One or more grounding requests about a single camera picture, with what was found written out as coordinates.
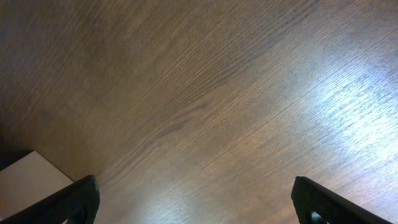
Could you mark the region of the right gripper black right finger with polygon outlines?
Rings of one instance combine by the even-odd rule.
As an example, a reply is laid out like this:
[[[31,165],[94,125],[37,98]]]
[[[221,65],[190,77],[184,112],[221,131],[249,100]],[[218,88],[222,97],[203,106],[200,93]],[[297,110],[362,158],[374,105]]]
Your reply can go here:
[[[295,178],[291,199],[301,224],[391,224],[307,177]]]

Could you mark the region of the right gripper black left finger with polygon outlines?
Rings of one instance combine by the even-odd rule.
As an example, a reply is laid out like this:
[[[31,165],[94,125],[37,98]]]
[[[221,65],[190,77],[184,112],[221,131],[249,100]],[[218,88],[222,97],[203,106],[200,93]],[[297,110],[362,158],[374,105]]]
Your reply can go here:
[[[93,224],[99,205],[100,192],[96,178],[87,175],[2,220],[1,224]]]

